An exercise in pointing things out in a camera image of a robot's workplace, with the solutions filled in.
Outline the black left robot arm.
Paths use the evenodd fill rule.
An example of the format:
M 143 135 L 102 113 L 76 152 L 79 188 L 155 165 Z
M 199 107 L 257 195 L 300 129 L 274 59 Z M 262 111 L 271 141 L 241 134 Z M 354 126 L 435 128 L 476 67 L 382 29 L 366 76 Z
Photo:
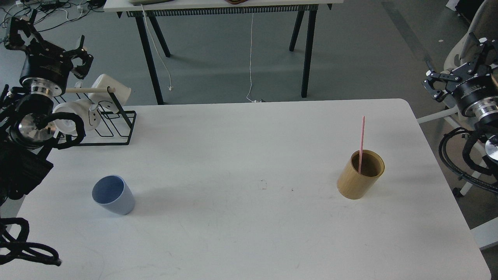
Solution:
M 94 58 L 83 47 L 84 36 L 73 50 L 43 39 L 36 14 L 10 17 L 2 39 L 6 49 L 25 53 L 25 62 L 20 85 L 1 92 L 1 203 L 28 195 L 52 170 L 51 150 L 76 146 L 86 135 L 77 114 L 53 113 L 53 98 L 65 94 L 70 74 L 84 79 Z

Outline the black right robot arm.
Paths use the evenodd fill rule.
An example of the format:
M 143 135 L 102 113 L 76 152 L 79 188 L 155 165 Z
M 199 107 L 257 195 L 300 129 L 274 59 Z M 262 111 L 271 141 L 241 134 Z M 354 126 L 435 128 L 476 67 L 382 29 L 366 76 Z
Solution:
M 472 130 L 461 126 L 446 133 L 438 146 L 442 163 L 460 180 L 491 193 L 497 193 L 497 182 L 479 179 L 480 174 L 497 177 L 497 41 L 477 39 L 469 33 L 476 49 L 470 60 L 448 73 L 436 72 L 429 61 L 428 71 L 422 82 L 432 99 L 443 102 L 446 97 L 455 101 L 454 109 L 463 117 L 475 118 Z M 462 159 L 475 174 L 468 174 L 448 156 L 447 143 L 460 135 L 466 138 Z

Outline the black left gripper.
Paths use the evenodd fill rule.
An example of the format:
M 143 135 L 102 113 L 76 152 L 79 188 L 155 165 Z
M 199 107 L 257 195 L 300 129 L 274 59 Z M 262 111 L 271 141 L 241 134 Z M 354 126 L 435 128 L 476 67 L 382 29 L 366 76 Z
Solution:
M 52 96 L 65 94 L 70 71 L 80 80 L 89 73 L 94 57 L 84 48 L 85 35 L 81 35 L 78 46 L 65 51 L 58 46 L 43 47 L 43 38 L 35 29 L 37 10 L 32 10 L 27 19 L 15 16 L 7 20 L 4 47 L 8 50 L 25 51 L 26 59 L 19 82 L 30 88 L 34 84 L 48 86 Z M 80 59 L 82 64 L 73 64 L 73 59 Z

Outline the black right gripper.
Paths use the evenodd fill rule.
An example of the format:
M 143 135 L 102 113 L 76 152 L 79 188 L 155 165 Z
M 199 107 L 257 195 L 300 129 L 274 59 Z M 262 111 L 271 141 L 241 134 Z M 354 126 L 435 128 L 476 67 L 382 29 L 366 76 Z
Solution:
M 477 39 L 470 32 L 462 39 L 458 68 L 443 73 L 436 71 L 430 60 L 426 65 L 428 71 L 422 85 L 432 99 L 443 102 L 451 94 L 463 117 L 497 121 L 497 81 L 492 75 L 497 68 L 496 40 Z

